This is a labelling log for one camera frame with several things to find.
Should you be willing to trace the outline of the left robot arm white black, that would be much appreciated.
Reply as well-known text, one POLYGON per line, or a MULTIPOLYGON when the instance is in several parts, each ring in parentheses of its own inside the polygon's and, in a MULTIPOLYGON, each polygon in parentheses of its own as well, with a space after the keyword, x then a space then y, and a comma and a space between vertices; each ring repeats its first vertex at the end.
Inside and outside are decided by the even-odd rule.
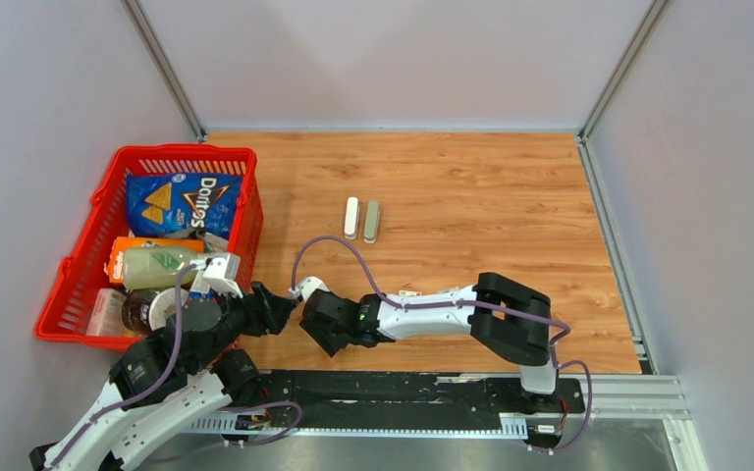
POLYGON ((260 373, 248 353, 231 350, 241 335, 278 335, 298 306, 254 282, 216 297, 216 318, 186 329, 187 315, 132 344, 98 398, 60 441, 35 447, 35 470, 135 470, 195 420, 227 406, 263 411, 260 373))

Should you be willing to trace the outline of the white staple box red label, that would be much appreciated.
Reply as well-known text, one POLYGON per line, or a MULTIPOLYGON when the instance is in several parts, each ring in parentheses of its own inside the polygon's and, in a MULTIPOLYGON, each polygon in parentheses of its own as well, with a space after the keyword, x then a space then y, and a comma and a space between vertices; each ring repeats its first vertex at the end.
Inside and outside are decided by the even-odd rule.
POLYGON ((398 295, 403 297, 418 297, 422 295, 422 292, 402 289, 398 292, 398 295))

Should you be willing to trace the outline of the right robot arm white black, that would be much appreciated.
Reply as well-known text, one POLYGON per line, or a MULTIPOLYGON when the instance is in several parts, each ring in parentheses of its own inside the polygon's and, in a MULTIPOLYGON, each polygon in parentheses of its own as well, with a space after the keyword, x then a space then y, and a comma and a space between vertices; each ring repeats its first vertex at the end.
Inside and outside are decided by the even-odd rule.
POLYGON ((472 286, 420 296, 376 292, 353 301, 316 277, 304 278, 290 293, 303 304, 301 327, 330 356, 348 345, 468 335, 518 367, 528 407, 546 410, 560 397, 551 299, 499 274, 482 273, 472 286))

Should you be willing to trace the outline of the orange Gillette package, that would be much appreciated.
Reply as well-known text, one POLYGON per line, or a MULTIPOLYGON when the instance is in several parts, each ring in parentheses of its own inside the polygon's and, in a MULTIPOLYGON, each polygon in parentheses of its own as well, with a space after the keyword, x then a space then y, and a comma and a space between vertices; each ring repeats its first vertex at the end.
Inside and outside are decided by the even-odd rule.
POLYGON ((118 236, 105 271, 112 285, 128 290, 167 288, 203 253, 201 240, 118 236))

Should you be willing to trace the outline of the red plastic shopping basket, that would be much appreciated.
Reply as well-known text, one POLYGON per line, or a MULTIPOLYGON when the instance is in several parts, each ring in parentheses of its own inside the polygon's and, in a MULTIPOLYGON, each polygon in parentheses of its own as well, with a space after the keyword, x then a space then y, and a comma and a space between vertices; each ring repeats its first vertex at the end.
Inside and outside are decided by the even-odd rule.
POLYGON ((135 341, 86 333, 98 291, 111 286, 104 265, 110 260, 112 244, 129 231, 124 215, 129 175, 174 172, 241 175, 242 189, 227 248, 240 257, 236 281, 241 288, 248 289, 264 220, 256 167, 256 153, 249 148, 191 143, 120 148, 90 198, 91 209, 73 250, 59 264, 55 282, 34 327, 36 338, 118 353, 125 352, 135 341))

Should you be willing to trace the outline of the blue Doritos chip bag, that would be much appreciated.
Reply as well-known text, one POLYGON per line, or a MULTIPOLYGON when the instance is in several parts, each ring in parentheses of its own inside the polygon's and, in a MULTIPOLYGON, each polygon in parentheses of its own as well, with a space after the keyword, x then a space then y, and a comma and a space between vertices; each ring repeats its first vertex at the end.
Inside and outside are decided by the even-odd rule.
POLYGON ((126 178, 125 214, 135 236, 186 238, 206 232, 227 238, 241 196, 242 177, 175 173, 126 178))

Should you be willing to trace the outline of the clear pink plastic package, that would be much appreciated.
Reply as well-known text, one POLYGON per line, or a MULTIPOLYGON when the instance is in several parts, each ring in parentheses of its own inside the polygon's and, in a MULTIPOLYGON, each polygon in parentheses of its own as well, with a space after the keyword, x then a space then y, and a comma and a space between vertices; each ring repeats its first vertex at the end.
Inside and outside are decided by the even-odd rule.
POLYGON ((126 296, 113 288, 98 291, 85 334, 91 337, 120 337, 124 325, 123 303, 126 296))

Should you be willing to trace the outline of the dark jar with white lid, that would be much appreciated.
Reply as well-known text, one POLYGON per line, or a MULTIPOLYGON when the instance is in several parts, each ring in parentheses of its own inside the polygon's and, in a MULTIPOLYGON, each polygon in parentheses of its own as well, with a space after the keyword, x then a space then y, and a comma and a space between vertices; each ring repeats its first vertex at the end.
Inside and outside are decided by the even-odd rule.
POLYGON ((138 335, 147 336, 166 326, 176 314, 178 303, 174 288, 147 288, 131 291, 122 304, 123 326, 138 335))

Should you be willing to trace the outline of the pale green lotion bottle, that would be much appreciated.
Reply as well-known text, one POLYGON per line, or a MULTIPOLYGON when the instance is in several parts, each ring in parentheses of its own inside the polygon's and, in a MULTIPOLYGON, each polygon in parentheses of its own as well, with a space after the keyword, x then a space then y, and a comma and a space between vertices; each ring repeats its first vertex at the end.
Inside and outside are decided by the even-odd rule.
POLYGON ((204 253, 182 246, 147 246, 123 252, 122 283, 128 290, 170 288, 180 272, 204 253))

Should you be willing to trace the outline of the aluminium frame rail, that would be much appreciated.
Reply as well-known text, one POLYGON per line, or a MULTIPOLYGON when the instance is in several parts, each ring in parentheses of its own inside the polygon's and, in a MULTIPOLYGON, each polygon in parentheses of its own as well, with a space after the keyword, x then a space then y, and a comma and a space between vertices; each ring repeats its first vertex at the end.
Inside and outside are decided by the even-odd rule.
POLYGON ((562 374, 556 391, 529 394, 517 374, 268 370, 193 378, 160 404, 101 418, 88 441, 104 470, 136 469, 180 433, 264 438, 503 440, 547 454, 578 449, 610 421, 662 427, 679 470, 707 461, 678 380, 562 374))

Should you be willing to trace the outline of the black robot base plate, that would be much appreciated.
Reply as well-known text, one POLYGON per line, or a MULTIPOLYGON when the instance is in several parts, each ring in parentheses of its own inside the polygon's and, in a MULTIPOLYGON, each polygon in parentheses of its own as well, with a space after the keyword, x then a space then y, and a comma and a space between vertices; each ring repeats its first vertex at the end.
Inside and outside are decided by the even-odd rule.
POLYGON ((518 376, 464 379, 409 372, 273 370, 262 374, 235 407, 273 402, 276 427, 487 431, 503 413, 559 420, 582 414, 579 381, 561 379, 551 397, 525 392, 518 376))

